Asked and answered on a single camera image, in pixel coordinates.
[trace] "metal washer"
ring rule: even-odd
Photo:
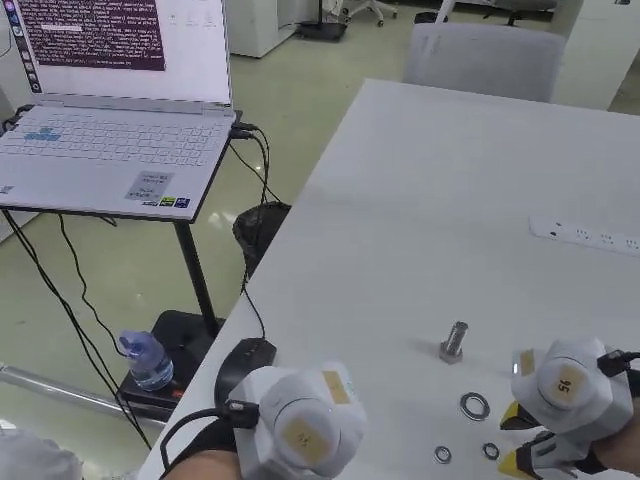
[[[482,446],[482,454],[495,462],[500,458],[500,449],[495,443],[488,442]]]
[[[436,459],[436,462],[447,465],[448,463],[451,463],[451,450],[440,445],[433,451],[433,458]]]
[[[467,402],[469,402],[469,400],[477,400],[478,402],[480,402],[480,404],[482,405],[482,413],[473,413],[471,410],[469,410],[469,407],[467,407]],[[462,413],[464,413],[474,422],[481,422],[483,420],[486,420],[491,413],[491,407],[489,407],[489,402],[487,401],[487,399],[476,392],[465,393],[460,398],[460,410],[462,410]]]

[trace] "laptop hinge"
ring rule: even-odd
[[[58,101],[58,100],[43,100],[41,102],[38,102],[38,105],[40,105],[41,107],[64,107],[64,102]]]
[[[218,117],[221,114],[225,116],[230,115],[233,114],[233,110],[228,106],[223,106],[217,103],[205,103],[202,105],[202,115],[205,117]]]

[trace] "water bottle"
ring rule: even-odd
[[[143,390],[159,390],[173,379],[171,358],[149,332],[123,330],[120,344],[127,355],[131,376]]]

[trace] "hand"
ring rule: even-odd
[[[633,418],[615,435],[593,444],[600,463],[613,470],[640,475],[640,398],[633,400]]]

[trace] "laptop sticker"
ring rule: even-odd
[[[161,207],[173,207],[174,203],[176,203],[176,197],[162,197],[160,200]]]
[[[173,178],[173,173],[140,172],[127,192],[127,200],[159,202]]]
[[[190,198],[178,198],[178,200],[176,200],[176,204],[174,205],[174,207],[176,208],[187,208],[189,206],[189,204],[191,203],[191,199]]]

